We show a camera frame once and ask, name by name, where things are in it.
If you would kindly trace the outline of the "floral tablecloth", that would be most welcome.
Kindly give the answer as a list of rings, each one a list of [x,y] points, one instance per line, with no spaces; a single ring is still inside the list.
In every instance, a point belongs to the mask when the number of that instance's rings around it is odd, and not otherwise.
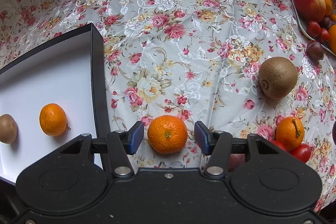
[[[110,127],[128,129],[170,114],[189,132],[185,148],[158,155],[143,141],[134,168],[187,168],[207,158],[194,123],[238,138],[273,139],[279,122],[299,118],[321,177],[316,210],[335,201],[335,59],[312,63],[291,0],[1,0],[1,65],[92,23],[104,39]],[[285,57],[298,81],[280,100],[258,82],[261,64]]]

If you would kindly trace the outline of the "red apple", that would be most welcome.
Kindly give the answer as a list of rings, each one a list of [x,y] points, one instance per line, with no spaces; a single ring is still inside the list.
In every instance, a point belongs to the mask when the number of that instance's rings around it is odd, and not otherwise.
[[[298,13],[305,20],[320,22],[325,16],[325,0],[293,0]]]

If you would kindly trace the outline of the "orange mandarin without stem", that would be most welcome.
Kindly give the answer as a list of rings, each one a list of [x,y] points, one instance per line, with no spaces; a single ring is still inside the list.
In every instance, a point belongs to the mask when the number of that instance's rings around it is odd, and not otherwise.
[[[161,154],[171,154],[182,150],[188,133],[185,123],[172,115],[162,115],[153,119],[147,130],[149,144]]]

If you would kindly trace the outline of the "red cherry tomato on tray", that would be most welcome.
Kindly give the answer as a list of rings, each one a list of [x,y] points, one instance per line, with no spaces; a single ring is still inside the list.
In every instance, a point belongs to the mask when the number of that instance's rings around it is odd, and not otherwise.
[[[321,32],[317,39],[321,44],[327,44],[330,41],[330,34],[327,29],[321,28]]]
[[[310,20],[307,23],[306,32],[311,38],[315,39],[321,33],[321,27],[316,21]]]

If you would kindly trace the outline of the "purple plum on cloth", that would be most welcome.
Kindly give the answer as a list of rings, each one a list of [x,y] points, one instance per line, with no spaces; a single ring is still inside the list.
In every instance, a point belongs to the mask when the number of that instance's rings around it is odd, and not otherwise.
[[[306,53],[314,61],[323,60],[324,58],[323,47],[319,42],[315,40],[311,40],[310,42],[308,42]]]

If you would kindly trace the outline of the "orange behind apple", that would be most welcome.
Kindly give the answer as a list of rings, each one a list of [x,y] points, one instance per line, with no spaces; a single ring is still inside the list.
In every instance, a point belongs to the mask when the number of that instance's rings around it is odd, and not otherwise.
[[[333,12],[333,3],[331,0],[324,0],[324,1],[326,6],[325,16],[330,16]]]

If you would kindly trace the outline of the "brown kiwi in box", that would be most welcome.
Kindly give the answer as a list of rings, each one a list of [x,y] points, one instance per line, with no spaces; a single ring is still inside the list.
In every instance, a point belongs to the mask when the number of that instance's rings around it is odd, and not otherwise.
[[[9,114],[0,116],[0,140],[5,144],[12,144],[17,138],[18,127],[14,118]]]

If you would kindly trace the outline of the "pale green fruit tray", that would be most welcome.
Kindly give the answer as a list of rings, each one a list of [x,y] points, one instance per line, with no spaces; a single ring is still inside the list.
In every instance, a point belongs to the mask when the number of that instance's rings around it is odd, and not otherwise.
[[[307,29],[306,29],[306,22],[302,19],[302,17],[300,16],[300,14],[298,13],[297,9],[296,9],[296,6],[294,4],[294,0],[291,0],[291,2],[293,3],[293,9],[294,9],[294,12],[295,12],[295,16],[297,18],[297,23],[298,23],[298,26],[299,26],[299,29],[301,30],[301,32],[303,33],[303,35],[309,39],[309,40],[314,40],[314,38],[312,38],[308,33],[307,33]],[[330,53],[332,56],[335,56],[335,53],[330,49],[328,48],[327,46],[325,45],[321,45],[321,47],[328,53]]]

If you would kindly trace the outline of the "orange mandarin in box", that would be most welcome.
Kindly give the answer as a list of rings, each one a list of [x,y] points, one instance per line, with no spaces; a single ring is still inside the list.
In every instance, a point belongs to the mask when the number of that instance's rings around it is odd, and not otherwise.
[[[55,103],[49,103],[42,107],[39,114],[39,124],[42,131],[52,137],[60,136],[67,130],[71,130],[65,111]]]

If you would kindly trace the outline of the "black box white interior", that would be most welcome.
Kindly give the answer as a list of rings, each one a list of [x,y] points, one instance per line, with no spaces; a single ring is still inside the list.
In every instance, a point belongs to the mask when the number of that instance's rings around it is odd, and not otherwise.
[[[1,113],[11,115],[18,136],[1,144],[1,179],[14,184],[22,170],[80,134],[110,131],[104,73],[104,43],[93,24],[37,46],[1,69]],[[46,135],[43,106],[58,104],[69,128]]]

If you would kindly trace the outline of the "orange mandarin with stem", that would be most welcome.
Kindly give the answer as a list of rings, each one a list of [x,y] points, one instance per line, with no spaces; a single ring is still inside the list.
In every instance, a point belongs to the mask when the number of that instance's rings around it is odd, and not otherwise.
[[[276,128],[276,141],[284,145],[287,152],[296,149],[303,141],[305,129],[297,117],[284,118]]]

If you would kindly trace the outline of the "large brown kiwi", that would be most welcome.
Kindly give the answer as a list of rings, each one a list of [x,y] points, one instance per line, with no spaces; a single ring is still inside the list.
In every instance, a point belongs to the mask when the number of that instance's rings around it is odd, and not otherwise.
[[[297,81],[296,67],[285,57],[271,57],[265,60],[259,68],[259,85],[264,94],[273,100],[286,97]]]

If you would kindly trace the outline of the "dark plum on tray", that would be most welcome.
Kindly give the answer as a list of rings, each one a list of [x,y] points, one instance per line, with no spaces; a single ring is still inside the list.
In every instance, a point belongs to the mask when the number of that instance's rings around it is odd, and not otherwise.
[[[320,21],[319,25],[321,28],[328,30],[331,26],[331,19],[329,16],[324,16],[323,19]]]

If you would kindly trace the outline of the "large bumpy orange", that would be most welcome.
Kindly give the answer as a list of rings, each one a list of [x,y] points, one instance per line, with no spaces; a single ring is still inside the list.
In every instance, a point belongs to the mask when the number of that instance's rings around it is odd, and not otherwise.
[[[336,25],[332,25],[329,30],[329,47],[336,54]]]

